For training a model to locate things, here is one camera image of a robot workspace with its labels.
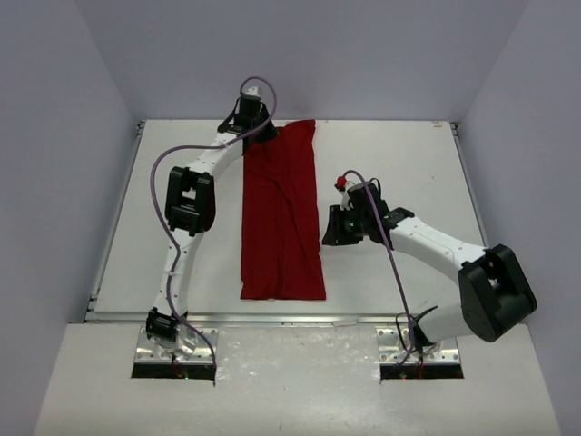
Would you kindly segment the red t shirt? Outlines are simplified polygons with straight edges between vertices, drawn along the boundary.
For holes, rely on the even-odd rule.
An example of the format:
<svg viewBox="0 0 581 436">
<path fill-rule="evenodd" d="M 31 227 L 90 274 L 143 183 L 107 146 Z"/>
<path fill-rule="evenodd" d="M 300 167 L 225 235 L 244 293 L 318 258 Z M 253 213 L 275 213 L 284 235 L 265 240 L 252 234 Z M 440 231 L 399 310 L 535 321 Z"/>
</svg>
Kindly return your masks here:
<svg viewBox="0 0 581 436">
<path fill-rule="evenodd" d="M 324 301 L 313 139 L 316 122 L 278 129 L 243 158 L 241 298 Z"/>
</svg>

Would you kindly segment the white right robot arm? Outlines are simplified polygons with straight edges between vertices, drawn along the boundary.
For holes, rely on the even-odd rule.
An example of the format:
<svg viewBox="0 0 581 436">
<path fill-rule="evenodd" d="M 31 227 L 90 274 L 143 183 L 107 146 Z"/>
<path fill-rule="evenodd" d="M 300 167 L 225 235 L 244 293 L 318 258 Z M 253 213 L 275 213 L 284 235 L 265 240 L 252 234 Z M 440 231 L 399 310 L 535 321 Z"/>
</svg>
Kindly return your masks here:
<svg viewBox="0 0 581 436">
<path fill-rule="evenodd" d="M 323 244 L 348 246 L 370 239 L 389 254 L 415 258 L 458 287 L 457 303 L 408 316 L 412 350 L 470 334 L 495 342 L 537 310 L 537 298 L 508 246 L 467 243 L 427 225 L 408 209 L 389 208 L 372 181 L 354 183 L 341 176 L 335 188 L 341 202 L 329 208 Z"/>
</svg>

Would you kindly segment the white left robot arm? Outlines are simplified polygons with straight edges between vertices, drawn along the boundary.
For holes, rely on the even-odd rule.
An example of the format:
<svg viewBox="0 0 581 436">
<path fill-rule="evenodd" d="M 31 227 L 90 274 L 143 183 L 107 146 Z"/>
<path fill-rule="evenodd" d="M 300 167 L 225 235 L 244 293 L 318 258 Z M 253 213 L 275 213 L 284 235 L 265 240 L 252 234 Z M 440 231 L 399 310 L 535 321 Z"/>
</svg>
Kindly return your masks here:
<svg viewBox="0 0 581 436">
<path fill-rule="evenodd" d="M 173 344 L 186 322 L 193 260 L 216 215 L 215 182 L 251 145 L 277 134 L 259 88 L 253 86 L 240 94 L 232 112 L 217 128 L 212 144 L 177 145 L 154 161 L 150 193 L 155 213 L 169 239 L 169 250 L 160 291 L 146 319 L 150 338 Z M 155 189 L 157 170 L 165 157 L 185 150 L 201 154 L 189 164 L 171 169 L 165 206 L 161 207 Z"/>
</svg>

